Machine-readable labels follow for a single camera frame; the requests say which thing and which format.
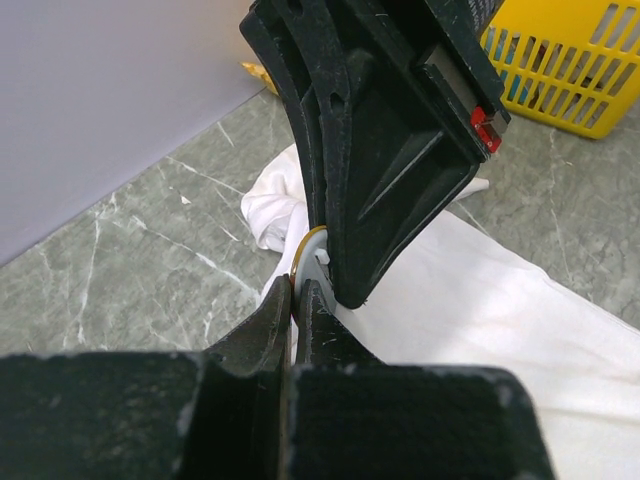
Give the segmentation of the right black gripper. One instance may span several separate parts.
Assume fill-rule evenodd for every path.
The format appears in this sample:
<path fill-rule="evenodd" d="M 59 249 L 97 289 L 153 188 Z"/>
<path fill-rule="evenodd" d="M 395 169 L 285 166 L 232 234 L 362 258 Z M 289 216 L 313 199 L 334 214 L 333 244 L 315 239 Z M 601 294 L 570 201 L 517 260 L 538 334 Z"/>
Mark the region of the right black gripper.
<path fill-rule="evenodd" d="M 498 1 L 325 1 L 345 60 L 337 301 L 361 306 L 497 150 L 510 121 L 479 36 Z"/>

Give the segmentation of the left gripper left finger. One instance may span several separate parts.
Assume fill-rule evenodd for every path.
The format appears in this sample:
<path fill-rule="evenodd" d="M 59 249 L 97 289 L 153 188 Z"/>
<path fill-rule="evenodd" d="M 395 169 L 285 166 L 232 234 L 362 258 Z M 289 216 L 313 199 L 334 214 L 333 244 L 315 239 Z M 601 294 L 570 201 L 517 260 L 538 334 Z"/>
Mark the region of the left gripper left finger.
<path fill-rule="evenodd" d="M 291 360 L 292 285 L 278 276 L 259 307 L 231 332 L 205 350 L 231 375 L 275 372 Z"/>

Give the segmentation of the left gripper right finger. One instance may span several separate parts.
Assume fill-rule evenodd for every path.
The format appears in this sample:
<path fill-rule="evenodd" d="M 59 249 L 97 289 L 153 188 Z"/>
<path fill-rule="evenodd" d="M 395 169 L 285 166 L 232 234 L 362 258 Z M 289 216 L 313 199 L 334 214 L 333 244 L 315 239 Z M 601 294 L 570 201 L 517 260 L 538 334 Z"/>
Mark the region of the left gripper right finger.
<path fill-rule="evenodd" d="M 383 365 L 329 310 L 318 281 L 307 280 L 302 287 L 295 321 L 296 364 Z"/>

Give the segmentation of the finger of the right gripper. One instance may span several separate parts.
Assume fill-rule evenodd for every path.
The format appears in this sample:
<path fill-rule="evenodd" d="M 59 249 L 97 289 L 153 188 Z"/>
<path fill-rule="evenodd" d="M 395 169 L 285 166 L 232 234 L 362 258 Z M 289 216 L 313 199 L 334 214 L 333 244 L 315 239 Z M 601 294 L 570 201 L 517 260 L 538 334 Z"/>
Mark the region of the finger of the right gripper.
<path fill-rule="evenodd" d="M 313 226 L 337 235 L 345 200 L 345 60 L 325 1 L 256 1 L 240 31 L 284 103 Z"/>

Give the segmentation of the white t-shirt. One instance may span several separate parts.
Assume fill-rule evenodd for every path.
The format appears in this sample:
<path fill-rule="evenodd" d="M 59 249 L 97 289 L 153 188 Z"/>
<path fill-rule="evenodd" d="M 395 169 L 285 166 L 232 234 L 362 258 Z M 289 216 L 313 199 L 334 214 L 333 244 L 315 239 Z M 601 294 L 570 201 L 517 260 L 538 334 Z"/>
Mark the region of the white t-shirt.
<path fill-rule="evenodd" d="M 532 396 L 562 479 L 639 475 L 639 333 L 452 214 L 340 323 L 383 361 L 481 364 Z"/>

